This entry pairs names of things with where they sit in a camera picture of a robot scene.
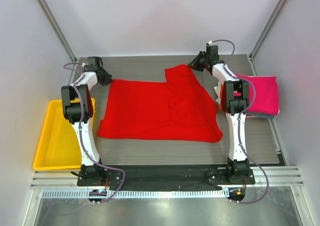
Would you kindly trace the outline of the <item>red t shirt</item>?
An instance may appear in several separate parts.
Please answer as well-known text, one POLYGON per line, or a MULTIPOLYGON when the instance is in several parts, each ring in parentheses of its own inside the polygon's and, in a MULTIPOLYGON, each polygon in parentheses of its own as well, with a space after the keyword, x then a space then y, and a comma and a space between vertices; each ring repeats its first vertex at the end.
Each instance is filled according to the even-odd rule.
POLYGON ((97 136, 219 142, 218 108, 193 71, 181 64, 165 69, 164 75, 165 82, 115 79, 97 136))

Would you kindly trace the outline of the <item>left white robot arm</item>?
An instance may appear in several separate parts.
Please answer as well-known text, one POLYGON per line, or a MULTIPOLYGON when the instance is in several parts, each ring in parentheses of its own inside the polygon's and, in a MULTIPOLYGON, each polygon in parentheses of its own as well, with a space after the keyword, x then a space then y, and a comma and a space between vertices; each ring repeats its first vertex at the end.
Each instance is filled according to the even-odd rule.
POLYGON ((103 61, 98 56, 90 56, 87 63, 73 62, 83 70, 71 69, 80 73, 79 78, 61 87, 63 116, 75 131, 81 153, 81 165, 78 173, 78 186, 101 186, 107 181, 106 171, 102 167, 93 135, 94 107, 90 90, 97 84, 110 84, 112 75, 103 68, 103 61))

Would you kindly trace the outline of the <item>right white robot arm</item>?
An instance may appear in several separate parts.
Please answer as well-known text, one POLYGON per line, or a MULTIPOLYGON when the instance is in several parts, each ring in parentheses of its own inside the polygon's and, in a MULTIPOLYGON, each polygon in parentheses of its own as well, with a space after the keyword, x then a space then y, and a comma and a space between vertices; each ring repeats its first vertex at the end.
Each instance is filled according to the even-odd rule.
POLYGON ((230 142, 225 177, 231 184, 240 184, 250 176, 245 136, 246 112, 252 105, 250 82, 236 76, 220 59, 217 42, 207 42, 206 50, 200 51, 187 66, 198 72, 207 70, 221 83, 220 105, 227 118, 230 142))

